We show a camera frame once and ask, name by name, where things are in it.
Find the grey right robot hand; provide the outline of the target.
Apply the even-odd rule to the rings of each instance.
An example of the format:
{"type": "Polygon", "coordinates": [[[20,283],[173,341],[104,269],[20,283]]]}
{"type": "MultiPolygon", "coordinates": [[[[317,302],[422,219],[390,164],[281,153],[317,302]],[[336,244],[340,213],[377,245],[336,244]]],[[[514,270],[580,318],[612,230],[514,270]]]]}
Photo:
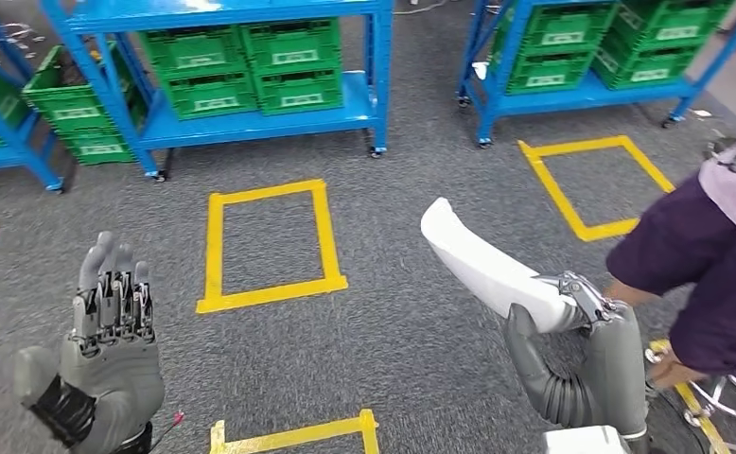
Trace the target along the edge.
{"type": "Polygon", "coordinates": [[[570,375],[554,372],[531,341],[538,334],[533,316],[525,306],[511,304],[504,338],[531,406],[564,428],[607,425],[627,442],[646,439],[645,368],[633,308],[604,297],[575,273],[558,277],[557,288],[587,319],[586,361],[570,375]]]}

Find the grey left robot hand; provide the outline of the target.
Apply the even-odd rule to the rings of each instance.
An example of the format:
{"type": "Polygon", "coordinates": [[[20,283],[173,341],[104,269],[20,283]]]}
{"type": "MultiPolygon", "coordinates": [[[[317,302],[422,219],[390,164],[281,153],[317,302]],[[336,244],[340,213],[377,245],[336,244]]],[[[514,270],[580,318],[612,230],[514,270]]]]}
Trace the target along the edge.
{"type": "Polygon", "coordinates": [[[59,353],[28,346],[14,354],[14,395],[71,453],[150,452],[166,389],[147,263],[100,233],[72,307],[59,353]]]}

